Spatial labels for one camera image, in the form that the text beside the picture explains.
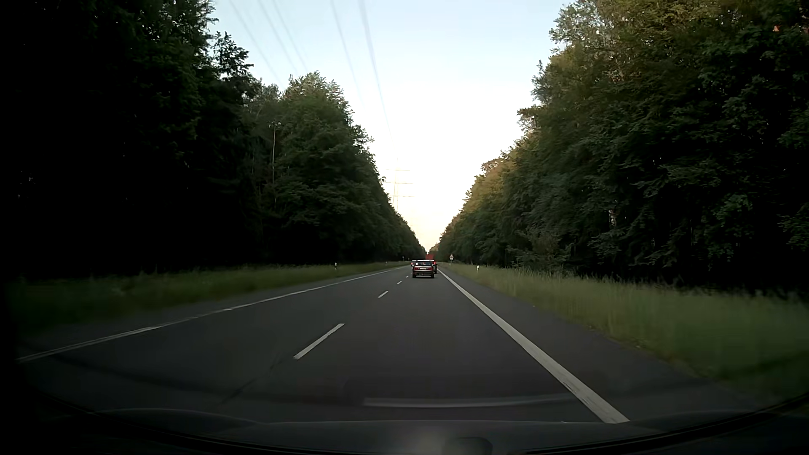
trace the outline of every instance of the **solid white edge line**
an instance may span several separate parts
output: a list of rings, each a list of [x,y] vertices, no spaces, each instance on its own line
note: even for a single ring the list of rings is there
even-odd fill
[[[542,365],[557,381],[561,382],[584,406],[587,406],[593,414],[598,416],[605,423],[623,423],[628,422],[621,412],[612,407],[606,400],[601,398],[593,389],[587,387],[576,376],[562,367],[556,360],[552,359],[550,355],[545,354],[536,344],[521,334],[511,324],[503,320],[495,312],[490,310],[486,305],[482,304],[472,294],[463,289],[458,283],[441,272],[444,278],[447,279],[453,286],[457,287],[462,294],[472,301],[486,316],[488,316],[495,324],[497,324],[504,332],[506,332],[514,341],[517,342],[531,357],[534,358],[540,365]]]
[[[216,314],[216,313],[223,313],[225,311],[231,311],[231,310],[238,309],[238,308],[249,307],[249,306],[255,305],[255,304],[263,304],[264,302],[269,302],[270,300],[278,300],[278,299],[283,299],[284,297],[294,296],[296,294],[303,294],[304,292],[317,291],[318,289],[323,289],[324,287],[334,286],[335,284],[340,284],[340,283],[347,283],[349,281],[354,281],[355,279],[368,278],[370,276],[383,274],[383,273],[389,272],[391,270],[400,269],[400,268],[401,267],[392,267],[390,269],[382,270],[380,272],[374,272],[373,274],[367,274],[367,275],[363,275],[363,276],[359,276],[359,277],[351,278],[351,279],[344,279],[344,280],[338,281],[336,283],[330,283],[330,284],[325,284],[323,286],[312,287],[310,289],[304,289],[302,291],[290,292],[289,294],[284,294],[283,296],[270,297],[268,299],[263,299],[263,300],[258,300],[258,301],[255,301],[255,302],[251,302],[249,304],[236,305],[235,307],[220,308],[220,309],[208,312],[208,313],[197,314],[196,316],[191,316],[191,317],[184,317],[184,318],[179,319],[177,321],[165,322],[163,324],[157,324],[157,325],[153,325],[151,327],[143,327],[141,329],[130,330],[129,332],[122,332],[120,334],[109,335],[107,337],[96,338],[94,340],[88,340],[88,341],[85,341],[85,342],[77,342],[75,344],[71,344],[71,345],[64,346],[64,347],[58,347],[56,349],[51,349],[51,350],[48,350],[48,351],[42,351],[42,352],[37,352],[35,354],[24,355],[22,357],[18,357],[17,361],[20,362],[20,363],[30,362],[32,360],[41,359],[43,357],[48,357],[48,356],[55,355],[55,354],[61,354],[62,352],[72,351],[73,349],[79,349],[81,347],[86,347],[86,346],[92,346],[94,344],[99,344],[99,343],[102,343],[102,342],[112,341],[112,340],[117,339],[117,338],[129,337],[130,335],[141,334],[143,332],[148,332],[150,330],[155,330],[155,329],[160,329],[160,328],[163,328],[163,327],[168,327],[169,325],[180,324],[181,322],[191,321],[191,320],[194,320],[194,319],[198,319],[200,317],[210,316],[210,315]]]
[[[343,324],[342,322],[340,324],[335,325],[333,329],[326,332],[326,334],[323,335],[322,337],[317,338],[314,343],[310,344],[307,347],[304,347],[303,351],[300,351],[298,354],[293,355],[292,358],[295,359],[295,360],[300,360],[301,357],[305,356],[312,349],[315,349],[315,346],[317,346],[321,342],[323,342],[323,340],[325,340],[326,337],[328,337],[329,335],[333,334],[334,332],[337,332],[337,329],[341,328],[343,325],[345,325],[345,324]]]

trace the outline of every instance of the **car hood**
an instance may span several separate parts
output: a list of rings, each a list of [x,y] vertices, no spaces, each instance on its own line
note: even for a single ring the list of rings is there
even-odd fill
[[[731,413],[676,415],[628,423],[529,422],[502,420],[368,420],[260,423],[186,410],[113,410],[103,414],[126,422],[185,435],[265,447],[347,453],[442,453],[447,444],[473,438],[488,441],[492,453],[570,447],[667,433],[673,427],[720,420]]]

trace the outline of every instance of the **utility pole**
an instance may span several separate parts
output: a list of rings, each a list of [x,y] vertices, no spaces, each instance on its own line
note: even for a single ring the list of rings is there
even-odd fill
[[[410,169],[399,169],[399,160],[396,160],[395,169],[385,169],[386,171],[393,171],[393,206],[396,211],[399,211],[399,198],[412,198],[413,196],[399,195],[399,185],[412,185],[413,183],[399,181],[399,172],[410,172]]]

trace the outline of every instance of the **power line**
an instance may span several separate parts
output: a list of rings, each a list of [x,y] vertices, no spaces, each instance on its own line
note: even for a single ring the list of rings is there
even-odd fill
[[[253,35],[252,33],[250,33],[250,29],[248,28],[247,23],[244,22],[244,19],[242,18],[241,13],[239,13],[239,9],[236,8],[236,5],[233,3],[233,0],[231,0],[231,6],[233,7],[233,11],[236,12],[236,17],[239,18],[239,22],[242,23],[244,31],[247,32],[250,41],[252,41],[253,45],[256,46],[258,54],[261,55],[261,58],[264,60],[264,64],[267,65],[267,69],[269,69],[269,72],[273,74],[273,77],[275,78],[276,81],[281,82],[281,78],[278,77],[278,74],[275,74],[275,70],[273,70],[273,66],[269,64],[269,60],[267,60],[267,57],[264,55],[263,52],[261,52],[261,46],[258,45],[256,38],[253,38]]]
[[[391,132],[391,123],[388,121],[388,111],[385,109],[385,100],[382,97],[382,84],[379,83],[379,72],[376,70],[376,57],[374,56],[374,45],[371,43],[371,28],[368,26],[368,14],[365,11],[365,1],[359,0],[359,10],[362,14],[362,25],[365,27],[365,39],[368,43],[368,53],[371,55],[371,66],[374,68],[374,77],[376,78],[376,88],[379,90],[379,101],[382,103],[382,114],[385,116],[385,125],[388,127],[388,134],[391,136],[393,142],[393,133]]]
[[[357,75],[354,73],[354,65],[351,64],[351,56],[349,56],[349,48],[345,45],[345,38],[343,37],[343,29],[340,27],[340,20],[337,18],[337,8],[334,6],[334,0],[331,0],[332,3],[332,13],[334,14],[334,23],[337,24],[337,31],[340,33],[340,41],[343,43],[343,51],[345,51],[345,59],[349,61],[349,69],[351,70],[351,77],[354,78],[354,85],[357,86],[357,97],[359,98],[360,104],[363,106],[365,103],[362,102],[362,96],[359,94],[359,83],[357,82]]]
[[[300,51],[298,51],[298,46],[295,45],[295,40],[292,39],[292,33],[290,33],[290,29],[286,27],[286,22],[284,22],[284,16],[281,14],[281,10],[278,9],[278,2],[273,0],[273,6],[275,7],[275,12],[278,14],[278,19],[281,20],[281,26],[284,27],[284,31],[286,35],[290,38],[290,43],[292,43],[292,49],[294,49],[295,53],[298,55],[298,59],[301,61],[301,65],[303,65],[303,70],[305,71],[308,68],[306,62],[303,61],[303,57],[301,57]]]
[[[275,39],[278,40],[278,44],[281,45],[281,50],[284,51],[284,55],[286,55],[286,60],[290,63],[290,66],[292,66],[292,70],[295,73],[298,73],[298,68],[295,68],[295,64],[292,62],[292,57],[290,57],[290,53],[286,52],[286,46],[284,45],[284,42],[281,41],[281,36],[278,35],[278,31],[275,29],[275,26],[273,25],[273,21],[270,20],[269,15],[267,14],[267,10],[264,8],[264,3],[262,3],[261,0],[256,0],[256,1],[258,2],[258,6],[261,7],[261,12],[264,13],[264,18],[267,19],[267,23],[269,23],[269,27],[273,30],[273,34],[275,35]]]

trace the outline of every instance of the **forest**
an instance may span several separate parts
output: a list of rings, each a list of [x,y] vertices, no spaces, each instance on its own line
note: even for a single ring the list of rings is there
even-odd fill
[[[7,277],[424,255],[340,86],[256,79],[209,2],[10,8]]]
[[[522,137],[431,250],[807,296],[808,15],[805,0],[572,2]]]

